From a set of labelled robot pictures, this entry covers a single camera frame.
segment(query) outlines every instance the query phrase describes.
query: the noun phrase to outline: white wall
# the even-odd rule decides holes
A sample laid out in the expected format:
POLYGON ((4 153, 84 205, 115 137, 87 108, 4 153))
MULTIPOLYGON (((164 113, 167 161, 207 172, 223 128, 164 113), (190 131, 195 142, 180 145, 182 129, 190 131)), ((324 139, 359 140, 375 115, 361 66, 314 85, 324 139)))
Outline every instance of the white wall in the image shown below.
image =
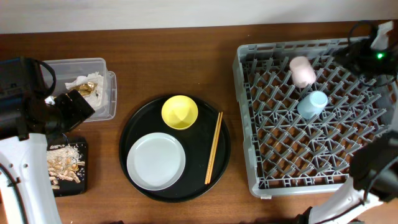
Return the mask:
POLYGON ((398 0, 0 0, 0 33, 398 19, 398 0))

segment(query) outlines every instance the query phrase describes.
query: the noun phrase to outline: green light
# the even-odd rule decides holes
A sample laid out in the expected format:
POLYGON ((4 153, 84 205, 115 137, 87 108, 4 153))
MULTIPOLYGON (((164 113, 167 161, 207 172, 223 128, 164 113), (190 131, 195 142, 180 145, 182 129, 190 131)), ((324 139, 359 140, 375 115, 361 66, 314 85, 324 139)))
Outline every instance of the green light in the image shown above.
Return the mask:
POLYGON ((378 54, 377 54, 377 58, 378 58, 378 59, 382 59, 383 57, 384 57, 384 54, 383 54, 383 53, 378 53, 378 54))

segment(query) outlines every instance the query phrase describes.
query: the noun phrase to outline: round black tray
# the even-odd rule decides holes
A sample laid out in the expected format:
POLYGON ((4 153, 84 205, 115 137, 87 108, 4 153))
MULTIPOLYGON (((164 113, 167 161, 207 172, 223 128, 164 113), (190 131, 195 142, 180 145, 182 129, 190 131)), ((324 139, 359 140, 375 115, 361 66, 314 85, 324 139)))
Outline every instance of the round black tray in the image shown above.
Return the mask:
POLYGON ((119 158, 124 175, 141 193, 154 200, 163 202, 183 202, 206 193, 221 178, 231 154, 231 140, 223 121, 218 139, 213 175, 211 176, 210 184, 205 185, 218 112, 204 101, 191 97, 198 105, 198 118, 188 129, 183 131, 175 130, 163 122, 161 115, 163 104, 170 97, 161 97, 144 105, 130 118, 120 139, 119 158), (126 162, 131 146, 146 134, 156 132, 169 134, 181 143, 185 151, 186 163, 184 172, 176 183, 166 189, 153 191, 142 189, 131 180, 127 172, 126 162))

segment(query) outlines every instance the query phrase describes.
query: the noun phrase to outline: white plate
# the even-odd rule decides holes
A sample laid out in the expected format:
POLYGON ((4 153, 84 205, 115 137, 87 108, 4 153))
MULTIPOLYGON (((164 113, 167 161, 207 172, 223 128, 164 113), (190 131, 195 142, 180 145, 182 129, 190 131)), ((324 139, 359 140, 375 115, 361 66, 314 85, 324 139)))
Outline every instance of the white plate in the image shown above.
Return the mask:
POLYGON ((127 171, 138 186, 162 190, 173 185, 185 167, 182 145, 171 135, 151 133, 138 139, 127 155, 127 171))

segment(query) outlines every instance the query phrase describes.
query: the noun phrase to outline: gold wrapper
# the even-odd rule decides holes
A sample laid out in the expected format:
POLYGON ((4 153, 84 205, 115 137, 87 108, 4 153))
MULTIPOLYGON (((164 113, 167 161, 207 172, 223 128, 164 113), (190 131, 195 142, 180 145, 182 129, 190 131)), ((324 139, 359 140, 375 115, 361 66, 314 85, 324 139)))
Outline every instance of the gold wrapper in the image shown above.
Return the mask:
POLYGON ((86 84, 75 86, 71 88, 71 90, 77 90, 82 96, 88 96, 94 92, 96 87, 97 83, 88 82, 86 84))

